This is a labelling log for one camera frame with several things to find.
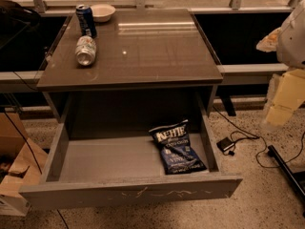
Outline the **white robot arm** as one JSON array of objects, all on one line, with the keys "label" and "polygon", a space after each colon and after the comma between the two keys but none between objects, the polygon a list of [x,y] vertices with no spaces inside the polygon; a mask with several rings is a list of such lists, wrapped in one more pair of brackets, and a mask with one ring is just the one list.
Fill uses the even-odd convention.
[{"label": "white robot arm", "polygon": [[305,0],[282,25],[258,42],[262,52],[276,52],[277,60],[288,67],[269,82],[261,126],[269,131],[281,128],[305,102]]}]

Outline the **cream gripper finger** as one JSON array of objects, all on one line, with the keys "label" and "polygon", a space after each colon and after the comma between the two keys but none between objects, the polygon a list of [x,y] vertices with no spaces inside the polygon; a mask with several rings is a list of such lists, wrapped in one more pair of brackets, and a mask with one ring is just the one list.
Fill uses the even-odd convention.
[{"label": "cream gripper finger", "polygon": [[261,52],[275,52],[280,33],[281,28],[274,29],[257,43],[256,48]]},{"label": "cream gripper finger", "polygon": [[294,69],[274,74],[263,110],[264,127],[282,127],[305,102],[305,71]]}]

